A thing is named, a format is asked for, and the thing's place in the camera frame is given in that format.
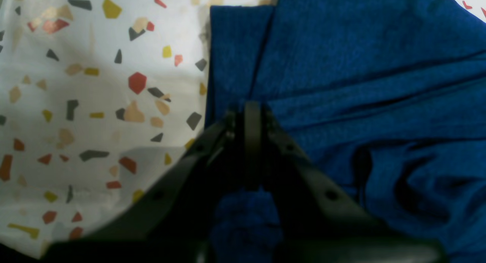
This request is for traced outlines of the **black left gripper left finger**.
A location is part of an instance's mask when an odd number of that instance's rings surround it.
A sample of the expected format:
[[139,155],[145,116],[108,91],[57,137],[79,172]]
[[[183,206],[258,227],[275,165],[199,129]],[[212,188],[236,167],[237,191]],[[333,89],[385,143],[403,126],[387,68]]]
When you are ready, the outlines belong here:
[[214,210],[227,193],[257,191],[262,106],[232,107],[130,209],[100,230],[52,245],[44,263],[212,263]]

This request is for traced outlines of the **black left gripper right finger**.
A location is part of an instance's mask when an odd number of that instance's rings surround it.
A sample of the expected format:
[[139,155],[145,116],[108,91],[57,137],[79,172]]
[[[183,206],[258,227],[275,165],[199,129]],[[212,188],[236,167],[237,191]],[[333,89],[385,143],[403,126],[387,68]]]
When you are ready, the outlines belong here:
[[262,108],[263,187],[272,194],[283,240],[274,263],[445,263],[436,240],[407,237],[358,205],[321,172],[268,107]]

